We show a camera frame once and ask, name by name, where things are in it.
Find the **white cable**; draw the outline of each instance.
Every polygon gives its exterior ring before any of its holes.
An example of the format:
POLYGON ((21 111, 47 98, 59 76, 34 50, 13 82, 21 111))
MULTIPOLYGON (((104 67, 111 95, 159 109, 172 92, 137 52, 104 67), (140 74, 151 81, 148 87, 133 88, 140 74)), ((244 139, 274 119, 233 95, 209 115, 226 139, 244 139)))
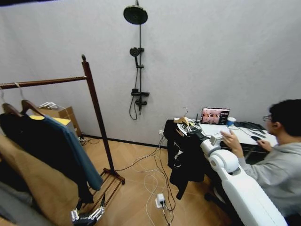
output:
POLYGON ((60 105, 58 105, 58 104, 55 104, 55 105, 56 105, 56 106, 59 106, 59 107, 61 107, 61 108, 63 108, 63 109, 65 109, 65 111, 66 111, 66 113, 67 113, 67 115, 68 115, 68 119, 71 120, 70 115, 69 115, 69 113, 68 113, 68 111, 67 111, 66 108, 64 108, 64 107, 62 107, 62 106, 60 106, 60 105))
POLYGON ((147 178, 147 176, 153 177, 153 178, 156 180, 156 183, 157 183, 156 186, 155 186, 155 188, 154 188, 154 190, 151 192, 151 194, 150 194, 148 200, 146 201, 146 205, 145 205, 145 211, 146 211, 146 214, 147 214, 147 216, 149 217, 149 219, 150 219, 152 225, 155 226, 154 222, 152 221, 152 219, 151 219, 151 217, 150 217, 150 215, 149 215, 149 213, 148 213, 148 211, 147 211, 147 204, 149 203, 149 201, 150 201, 152 195, 154 194, 155 190, 156 190, 157 187, 158 187, 158 180, 157 180, 157 178, 156 178, 155 176, 153 176, 153 175, 151 175, 151 174, 147 174, 147 175, 144 177, 144 187, 146 187, 146 186, 145 186, 145 179, 147 178))
MULTIPOLYGON (((161 174, 161 175, 163 176, 164 181, 165 181, 165 184, 164 184, 164 187, 163 187, 162 191, 160 191, 159 193, 155 193, 155 191, 156 191, 156 189, 157 189, 157 187, 158 187, 158 180, 157 180, 157 178, 156 178, 154 175, 151 175, 151 174, 147 174, 147 175, 145 175, 145 177, 144 177, 144 187, 145 187, 145 189, 150 193, 150 196, 149 196, 149 198, 148 198, 148 200, 147 200, 147 202, 146 202, 146 205, 145 205, 145 212, 146 212, 146 214, 147 214, 148 218, 150 219, 150 222, 152 223, 153 226, 155 226, 155 224, 154 224, 154 222, 152 221, 152 219, 151 219, 151 217, 150 217, 150 215, 149 215, 149 213, 148 213, 148 211, 147 211, 147 205, 148 205, 148 203, 149 203, 149 201, 150 201, 150 199, 151 199, 151 197, 152 197, 153 195, 157 195, 157 194, 163 193, 163 191, 165 190, 165 188, 166 188, 166 186, 167 186, 167 183, 166 183, 165 175, 164 175, 161 171, 159 171, 160 168, 163 168, 162 164, 161 164, 160 166, 158 166, 156 169, 147 169, 147 168, 145 168, 145 167, 141 164, 141 160, 142 160, 142 159, 145 159, 145 158, 147 158, 147 157, 150 157, 150 156, 153 156, 154 158, 159 158, 158 156, 156 156, 156 154, 157 154, 158 151, 160 150, 161 145, 163 144, 164 140, 165 140, 165 139, 162 139, 162 140, 161 140, 161 142, 159 143, 159 147, 158 147, 157 151, 155 151, 154 153, 148 154, 148 155, 144 155, 144 156, 138 157, 138 158, 136 158, 136 159, 133 160, 133 164, 135 164, 136 162, 139 161, 140 166, 145 170, 145 171, 139 171, 139 170, 136 170, 136 169, 133 167, 133 170, 134 170, 134 171, 136 171, 136 172, 138 172, 138 173, 148 173, 148 172, 155 172, 155 171, 156 171, 157 173, 159 173, 159 174, 161 174), (147 188, 147 186, 146 186, 145 181, 146 181, 146 178, 147 178, 147 177, 153 177, 153 178, 156 180, 156 186, 155 186, 155 188, 153 189, 153 191, 149 190, 149 189, 147 188)), ((171 212, 172 212, 172 211, 169 211, 169 215, 170 215, 170 223, 169 223, 169 225, 170 225, 170 226, 171 226, 171 220, 172 220, 172 214, 171 214, 171 212)))

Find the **cup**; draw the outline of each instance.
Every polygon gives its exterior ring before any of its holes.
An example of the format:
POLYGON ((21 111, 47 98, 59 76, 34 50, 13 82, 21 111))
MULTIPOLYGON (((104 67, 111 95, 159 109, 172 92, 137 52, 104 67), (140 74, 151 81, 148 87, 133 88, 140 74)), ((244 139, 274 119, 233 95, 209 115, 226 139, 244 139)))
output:
POLYGON ((229 117, 227 119, 227 126, 232 126, 234 124, 234 122, 236 122, 236 118, 233 118, 233 117, 229 117))

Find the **wooden hanger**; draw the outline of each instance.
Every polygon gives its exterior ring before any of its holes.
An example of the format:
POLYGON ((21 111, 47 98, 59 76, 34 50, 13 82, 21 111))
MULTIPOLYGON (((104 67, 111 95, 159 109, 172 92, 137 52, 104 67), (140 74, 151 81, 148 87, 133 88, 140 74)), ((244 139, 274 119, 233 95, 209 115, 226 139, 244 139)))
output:
POLYGON ((185 124, 185 125, 189 126, 189 122, 186 117, 181 117, 177 120, 174 120, 174 123, 180 123, 180 124, 185 124))
POLYGON ((21 104, 22 104, 22 111, 21 111, 22 114, 25 114, 29 109, 31 109, 34 112, 38 113, 39 115, 44 116, 44 114, 40 112, 38 108, 29 100, 22 100, 21 104))
POLYGON ((19 111, 17 109, 15 109, 12 105, 10 105, 8 103, 2 104, 2 108, 3 108, 4 114, 14 114, 19 117, 23 116, 21 113, 19 113, 19 111))
POLYGON ((4 92, 3 92, 3 89, 1 87, 0 87, 0 90, 1 90, 1 99, 4 103, 4 104, 2 104, 4 114, 14 114, 14 115, 17 115, 19 117, 22 117, 22 115, 18 112, 17 109, 15 109, 12 105, 5 102, 4 92))
POLYGON ((29 109, 31 109, 34 112, 38 113, 39 115, 44 116, 44 114, 42 112, 40 112, 38 110, 38 108, 32 102, 30 102, 29 100, 25 100, 25 97, 23 95, 23 91, 22 91, 21 86, 16 82, 15 82, 15 85, 19 87, 20 94, 21 94, 21 97, 22 97, 22 101, 21 101, 22 111, 21 111, 21 114, 24 115, 29 109))
POLYGON ((189 122, 188 122, 188 118, 186 118, 186 114, 188 113, 188 109, 187 107, 183 107, 183 108, 186 108, 186 113, 183 117, 177 119, 177 120, 174 120, 174 123, 182 123, 182 124, 185 124, 186 126, 189 126, 189 122))
POLYGON ((184 135, 184 134, 182 134, 182 132, 180 132, 179 130, 175 129, 175 131, 177 131, 177 132, 178 132, 178 134, 180 134, 182 137, 184 137, 184 136, 185 136, 185 135, 184 135))

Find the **black jacket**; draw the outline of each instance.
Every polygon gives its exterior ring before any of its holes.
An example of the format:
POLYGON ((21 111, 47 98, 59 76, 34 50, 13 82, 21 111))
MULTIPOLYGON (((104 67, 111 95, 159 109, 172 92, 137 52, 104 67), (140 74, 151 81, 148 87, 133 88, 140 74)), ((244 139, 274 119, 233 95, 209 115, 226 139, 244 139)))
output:
POLYGON ((176 197, 181 199, 188 181, 204 180, 203 164, 206 159, 200 148, 200 139, 196 135, 182 137, 176 129, 177 123, 166 121, 164 136, 168 140, 168 166, 172 169, 169 181, 178 187, 176 197))

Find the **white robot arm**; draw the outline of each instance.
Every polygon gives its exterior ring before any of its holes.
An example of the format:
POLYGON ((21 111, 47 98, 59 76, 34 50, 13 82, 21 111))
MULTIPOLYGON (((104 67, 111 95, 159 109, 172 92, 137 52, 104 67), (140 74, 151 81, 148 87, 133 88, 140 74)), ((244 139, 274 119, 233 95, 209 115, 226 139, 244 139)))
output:
POLYGON ((241 168, 236 155, 221 149, 222 136, 199 138, 205 156, 220 176, 222 187, 245 226, 286 226, 284 217, 259 184, 241 168))

